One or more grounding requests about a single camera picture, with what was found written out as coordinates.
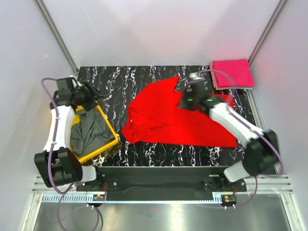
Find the red t-shirt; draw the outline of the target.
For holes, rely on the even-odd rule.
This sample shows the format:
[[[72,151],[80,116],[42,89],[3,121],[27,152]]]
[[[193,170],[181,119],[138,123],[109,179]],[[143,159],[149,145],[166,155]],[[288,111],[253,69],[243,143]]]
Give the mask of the red t-shirt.
[[[206,147],[237,147],[236,138],[199,111],[180,109],[179,77],[147,84],[127,108],[122,134],[129,143],[139,141]]]

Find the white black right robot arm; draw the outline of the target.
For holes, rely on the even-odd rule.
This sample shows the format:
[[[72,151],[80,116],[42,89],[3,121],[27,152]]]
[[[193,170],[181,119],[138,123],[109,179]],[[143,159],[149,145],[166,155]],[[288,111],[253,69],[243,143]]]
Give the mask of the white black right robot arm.
[[[231,98],[225,101],[219,96],[210,96],[201,74],[202,71],[198,71],[189,75],[179,108],[199,110],[207,115],[230,132],[245,151],[242,161],[223,171],[218,179],[219,187],[229,191],[235,186],[236,181],[256,177],[267,168],[277,163],[282,164],[276,133],[272,130],[264,131],[240,116],[230,106]]]

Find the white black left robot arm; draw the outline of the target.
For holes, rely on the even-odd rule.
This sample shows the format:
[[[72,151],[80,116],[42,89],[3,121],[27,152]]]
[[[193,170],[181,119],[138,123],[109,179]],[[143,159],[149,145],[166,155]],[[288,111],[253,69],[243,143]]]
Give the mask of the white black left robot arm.
[[[41,153],[34,163],[45,185],[61,193],[59,186],[84,183],[97,191],[104,179],[98,167],[83,166],[78,158],[102,148],[113,140],[106,120],[97,109],[102,95],[74,77],[56,80],[57,90],[48,94],[51,127]]]

